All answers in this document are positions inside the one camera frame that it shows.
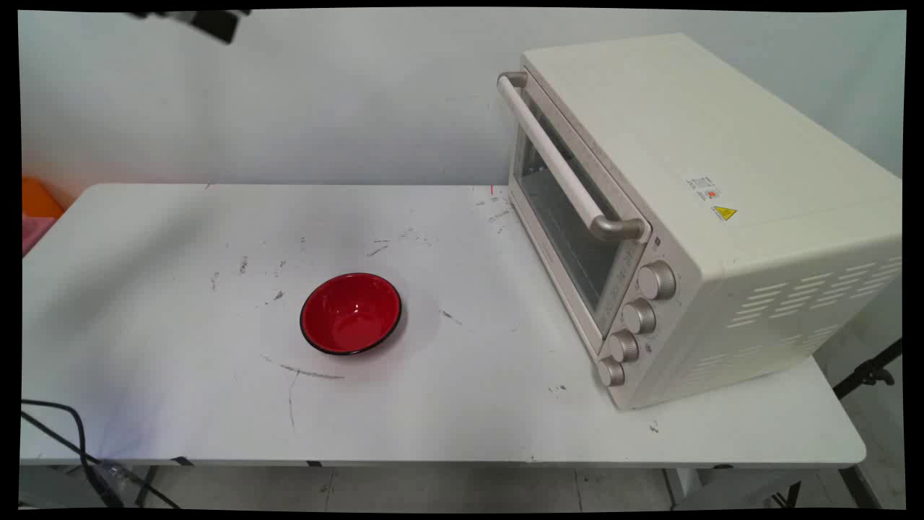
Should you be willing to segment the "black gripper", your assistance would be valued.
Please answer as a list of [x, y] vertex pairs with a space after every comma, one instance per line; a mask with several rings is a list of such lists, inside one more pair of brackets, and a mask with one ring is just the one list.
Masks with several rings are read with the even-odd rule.
[[235, 39], [235, 33], [237, 33], [240, 21], [249, 17], [252, 10], [133, 11], [126, 14], [136, 20], [145, 20], [149, 19], [149, 17], [174, 20], [189, 27], [195, 27], [199, 32], [218, 40], [220, 43], [231, 44]]

